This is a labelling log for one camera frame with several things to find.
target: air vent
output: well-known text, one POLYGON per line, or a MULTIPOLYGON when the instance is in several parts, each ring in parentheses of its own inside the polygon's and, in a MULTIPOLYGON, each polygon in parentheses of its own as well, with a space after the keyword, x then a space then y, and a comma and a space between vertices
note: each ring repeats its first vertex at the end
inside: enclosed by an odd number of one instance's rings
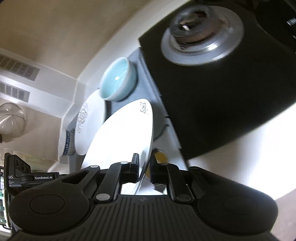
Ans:
POLYGON ((7 70, 33 81, 36 79, 36 76, 40 70, 36 67, 25 64, 13 58, 9 58, 2 54, 0 54, 0 69, 7 70))
POLYGON ((5 84, 0 81, 0 92, 13 98, 28 102, 30 92, 20 88, 5 84))

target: metal strainer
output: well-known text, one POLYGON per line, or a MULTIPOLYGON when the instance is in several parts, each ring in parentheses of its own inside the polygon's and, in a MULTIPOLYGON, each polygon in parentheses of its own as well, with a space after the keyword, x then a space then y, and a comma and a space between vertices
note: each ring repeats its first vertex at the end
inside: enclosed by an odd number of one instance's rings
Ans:
POLYGON ((9 137, 19 137, 25 127, 25 114, 14 103, 0 106, 0 134, 9 137))

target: gas burner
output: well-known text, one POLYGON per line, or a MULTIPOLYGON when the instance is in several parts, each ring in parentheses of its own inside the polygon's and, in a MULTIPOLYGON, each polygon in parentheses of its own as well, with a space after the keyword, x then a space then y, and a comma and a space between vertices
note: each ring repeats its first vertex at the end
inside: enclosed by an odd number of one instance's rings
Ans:
POLYGON ((244 25, 233 11, 197 5, 175 16, 164 32, 161 51, 174 64, 203 65, 229 55, 243 35, 244 25))

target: gray mat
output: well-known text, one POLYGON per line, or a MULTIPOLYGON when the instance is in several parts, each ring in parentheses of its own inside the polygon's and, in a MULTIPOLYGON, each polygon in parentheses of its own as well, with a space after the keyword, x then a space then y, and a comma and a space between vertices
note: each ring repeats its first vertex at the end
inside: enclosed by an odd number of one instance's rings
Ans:
POLYGON ((118 102, 107 101, 107 117, 110 117, 112 114, 114 114, 121 107, 125 106, 128 103, 131 103, 138 99, 147 99, 151 103, 153 110, 153 139, 155 140, 162 134, 164 127, 167 125, 166 117, 168 115, 161 100, 160 93, 147 69, 141 52, 141 48, 136 49, 128 57, 128 59, 135 65, 137 69, 137 85, 134 91, 125 99, 118 102))

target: oval white plate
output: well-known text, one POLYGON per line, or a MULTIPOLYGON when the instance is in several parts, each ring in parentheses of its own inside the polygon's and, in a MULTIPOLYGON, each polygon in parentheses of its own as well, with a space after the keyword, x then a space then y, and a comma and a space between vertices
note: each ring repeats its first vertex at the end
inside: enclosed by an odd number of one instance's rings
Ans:
POLYGON ((99 90, 93 92, 82 105, 75 127, 75 150, 85 155, 98 129, 106 119, 106 103, 99 90))
POLYGON ((122 194, 136 194, 148 166, 153 141, 153 112, 146 99, 133 101, 110 116, 96 133, 81 168, 131 162, 133 154, 140 157, 140 181, 126 183, 122 194))

